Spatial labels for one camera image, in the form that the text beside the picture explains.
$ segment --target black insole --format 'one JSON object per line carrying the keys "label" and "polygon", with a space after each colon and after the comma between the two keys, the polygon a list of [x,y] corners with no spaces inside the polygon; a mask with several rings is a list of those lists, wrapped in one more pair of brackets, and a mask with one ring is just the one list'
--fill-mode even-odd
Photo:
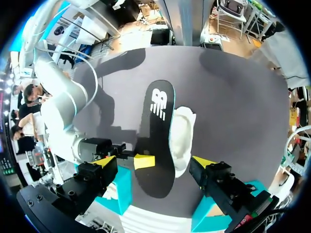
{"label": "black insole", "polygon": [[152,82],[146,91],[135,152],[155,156],[155,166],[135,170],[144,192],[154,198],[166,197],[175,179],[169,147],[175,91],[170,82]]}

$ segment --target screw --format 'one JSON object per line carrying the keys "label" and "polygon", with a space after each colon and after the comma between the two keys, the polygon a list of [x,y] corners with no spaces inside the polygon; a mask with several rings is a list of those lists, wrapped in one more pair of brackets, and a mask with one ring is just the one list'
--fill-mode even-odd
{"label": "screw", "polygon": [[43,199],[43,196],[37,195],[37,201],[41,201]]}
{"label": "screw", "polygon": [[75,192],[72,191],[72,190],[68,192],[68,195],[69,195],[69,196],[74,196],[74,194],[75,194]]}
{"label": "screw", "polygon": [[57,185],[56,185],[56,191],[57,191],[58,193],[63,192],[63,187],[62,187],[60,184],[57,184]]}
{"label": "screw", "polygon": [[27,204],[31,207],[31,206],[34,205],[34,202],[33,202],[32,200],[29,200],[29,201],[27,202]]}
{"label": "screw", "polygon": [[229,174],[229,177],[230,177],[230,179],[233,180],[233,179],[235,178],[235,174],[234,174],[234,173],[230,173],[230,174]]}
{"label": "screw", "polygon": [[233,192],[232,194],[230,194],[230,199],[234,199],[237,198],[239,195],[236,192]]}

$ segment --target gray table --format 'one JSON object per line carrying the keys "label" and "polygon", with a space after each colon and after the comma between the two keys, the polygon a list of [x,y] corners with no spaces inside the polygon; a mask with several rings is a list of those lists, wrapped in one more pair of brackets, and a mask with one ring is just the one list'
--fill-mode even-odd
{"label": "gray table", "polygon": [[[192,154],[225,161],[242,181],[270,185],[281,162],[289,124],[285,81],[261,65],[217,50],[153,47],[96,60],[97,96],[74,125],[88,136],[135,145],[145,91],[154,80],[170,81],[175,107],[196,114]],[[89,95],[95,82],[90,68],[75,72]],[[164,199],[147,196],[132,174],[133,205],[160,214],[191,217],[202,198],[186,172]]]}

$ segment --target white robotic arm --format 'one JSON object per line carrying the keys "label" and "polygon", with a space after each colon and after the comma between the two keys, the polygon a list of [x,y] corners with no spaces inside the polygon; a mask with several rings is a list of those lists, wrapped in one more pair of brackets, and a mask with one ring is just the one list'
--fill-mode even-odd
{"label": "white robotic arm", "polygon": [[[97,1],[69,2],[85,8]],[[41,85],[52,95],[41,106],[41,115],[48,128],[48,145],[51,152],[79,164],[82,161],[93,160],[92,153],[80,153],[80,143],[86,138],[72,126],[74,117],[89,103],[88,95],[83,86],[70,80],[52,60],[46,51],[48,49],[46,41],[40,41],[62,2],[62,0],[46,1],[27,22],[23,32],[24,43],[19,56],[19,65],[23,68],[34,63],[35,73]]]}

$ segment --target yellow sign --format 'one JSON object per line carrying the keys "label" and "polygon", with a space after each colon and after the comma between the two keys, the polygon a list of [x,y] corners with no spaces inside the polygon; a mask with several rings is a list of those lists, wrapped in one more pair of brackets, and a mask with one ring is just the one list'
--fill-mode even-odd
{"label": "yellow sign", "polygon": [[297,126],[298,112],[296,108],[290,108],[290,126]]}

